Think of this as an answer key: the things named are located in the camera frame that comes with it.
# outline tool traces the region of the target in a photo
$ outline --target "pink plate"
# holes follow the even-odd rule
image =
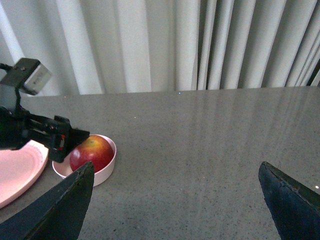
[[[19,150],[0,151],[0,209],[31,187],[47,160],[48,149],[33,140]]]

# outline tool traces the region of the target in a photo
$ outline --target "pink bowl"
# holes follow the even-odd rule
[[[103,135],[98,135],[98,136],[103,137],[105,140],[108,141],[108,143],[112,147],[114,155],[111,162],[107,166],[105,166],[103,169],[101,169],[100,171],[97,171],[94,174],[94,183],[93,183],[94,187],[103,183],[105,180],[107,180],[110,177],[115,167],[115,158],[117,154],[117,147],[114,141],[112,141],[107,136],[103,136]],[[70,154],[65,157],[62,163],[57,163],[55,161],[52,161],[52,167],[53,167],[53,170],[56,172],[56,174],[58,174],[63,179],[69,176],[70,174],[72,174],[73,171],[70,167]]]

